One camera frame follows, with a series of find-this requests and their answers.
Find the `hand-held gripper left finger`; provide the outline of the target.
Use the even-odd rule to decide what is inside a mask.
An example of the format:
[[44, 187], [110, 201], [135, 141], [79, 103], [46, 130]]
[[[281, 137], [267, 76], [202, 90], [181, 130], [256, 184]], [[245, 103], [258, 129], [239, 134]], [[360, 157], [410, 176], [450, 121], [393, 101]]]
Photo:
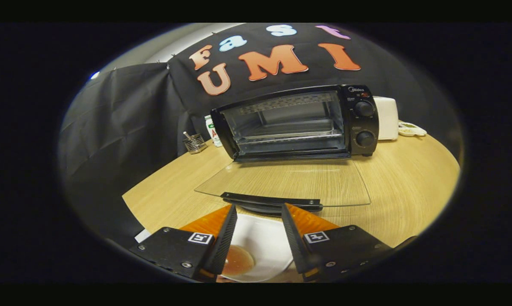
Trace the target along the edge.
[[129, 250], [176, 277], [213, 283], [222, 274], [237, 222], [226, 205], [181, 229], [163, 227]]

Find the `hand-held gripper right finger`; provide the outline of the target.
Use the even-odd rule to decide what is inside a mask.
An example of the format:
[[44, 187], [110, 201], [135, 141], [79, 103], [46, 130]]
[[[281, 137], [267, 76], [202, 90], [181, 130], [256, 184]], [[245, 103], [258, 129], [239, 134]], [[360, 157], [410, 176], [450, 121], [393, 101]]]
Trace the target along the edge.
[[390, 247], [357, 225], [340, 227], [289, 203], [282, 205], [282, 222], [297, 273], [306, 283], [344, 281], [417, 238]]

